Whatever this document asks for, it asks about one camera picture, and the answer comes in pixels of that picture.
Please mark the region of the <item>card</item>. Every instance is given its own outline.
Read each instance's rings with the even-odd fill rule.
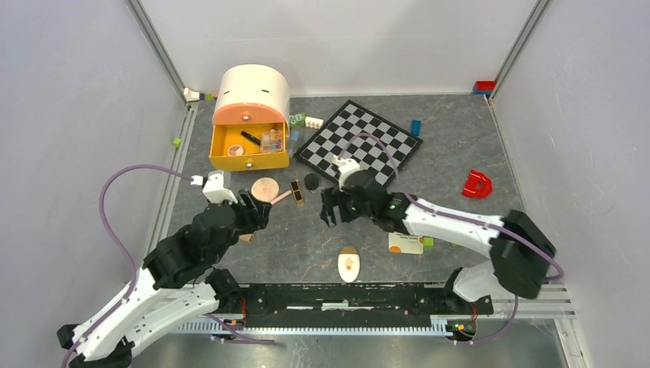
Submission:
[[[421,255],[424,248],[433,248],[433,238],[428,236],[404,235],[398,232],[388,234],[388,250],[392,253]]]
[[[260,152],[282,152],[283,149],[281,131],[276,130],[273,132],[262,133]]]

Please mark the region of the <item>chessboard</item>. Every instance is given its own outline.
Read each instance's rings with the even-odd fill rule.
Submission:
[[[332,157],[339,156],[348,142],[359,133],[372,134],[380,139],[397,163],[398,170],[404,167],[422,144],[417,136],[348,100],[294,157],[337,183],[339,173],[332,164]],[[354,139],[343,158],[355,159],[361,169],[375,173],[375,179],[383,188],[387,188],[396,177],[389,157],[371,138]]]

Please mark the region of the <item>red u-shaped object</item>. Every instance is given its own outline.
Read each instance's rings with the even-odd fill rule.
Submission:
[[[470,170],[462,195],[469,198],[485,198],[492,193],[492,181],[482,172]]]

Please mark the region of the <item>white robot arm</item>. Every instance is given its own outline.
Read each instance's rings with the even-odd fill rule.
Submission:
[[[539,294],[550,265],[504,232],[521,235],[551,258],[555,248],[524,213],[513,210],[508,216],[475,215],[446,209],[409,194],[387,192],[353,159],[335,156],[333,164],[339,170],[339,185],[322,193],[320,217],[326,223],[336,224],[333,207],[338,206],[343,222],[369,217],[387,232],[430,236],[485,256],[486,262],[452,275],[453,291],[466,301],[485,295],[508,298],[512,294],[534,299]]]
[[[207,208],[191,225],[158,242],[138,270],[128,299],[122,298],[129,285],[86,322],[59,329],[61,347],[76,346],[77,356],[70,367],[129,366],[134,356],[188,320],[231,307],[224,296],[236,282],[227,270],[214,270],[191,291],[178,292],[218,263],[239,235],[252,234],[268,223],[271,204],[254,199],[247,191],[240,191],[238,200],[228,189],[229,182],[230,173],[223,170],[207,177],[193,176],[192,184],[202,187]],[[116,304],[120,306],[107,314]]]

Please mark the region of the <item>wooden disc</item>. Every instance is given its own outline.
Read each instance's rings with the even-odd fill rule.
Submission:
[[[228,156],[241,156],[243,154],[244,147],[238,144],[233,144],[232,146],[228,147]]]
[[[253,183],[251,194],[262,202],[270,202],[280,193],[280,186],[271,178],[260,178]]]

